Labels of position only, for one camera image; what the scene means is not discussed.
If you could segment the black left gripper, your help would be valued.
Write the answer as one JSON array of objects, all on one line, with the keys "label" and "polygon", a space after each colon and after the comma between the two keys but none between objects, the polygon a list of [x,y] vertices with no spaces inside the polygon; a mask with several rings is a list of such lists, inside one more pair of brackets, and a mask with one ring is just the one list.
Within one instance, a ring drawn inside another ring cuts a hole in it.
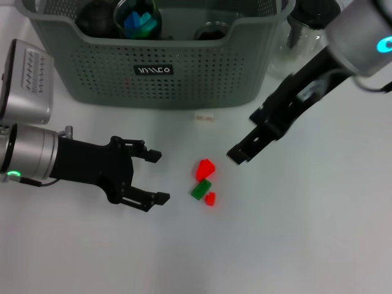
[{"label": "black left gripper", "polygon": [[116,136],[103,146],[59,138],[50,176],[97,186],[112,204],[121,203],[144,212],[154,205],[164,205],[170,199],[170,194],[131,187],[133,157],[157,163],[162,153],[148,149],[143,140],[126,140]]}]

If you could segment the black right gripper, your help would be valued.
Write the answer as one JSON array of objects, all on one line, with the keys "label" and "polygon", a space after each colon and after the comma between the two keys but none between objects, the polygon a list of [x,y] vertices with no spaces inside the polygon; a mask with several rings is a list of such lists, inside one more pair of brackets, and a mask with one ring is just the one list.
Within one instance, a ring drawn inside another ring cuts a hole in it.
[{"label": "black right gripper", "polygon": [[232,147],[227,156],[236,164],[251,161],[272,141],[285,135],[293,122],[313,104],[348,79],[343,69],[323,49],[297,73],[288,75],[249,119],[259,125]]}]

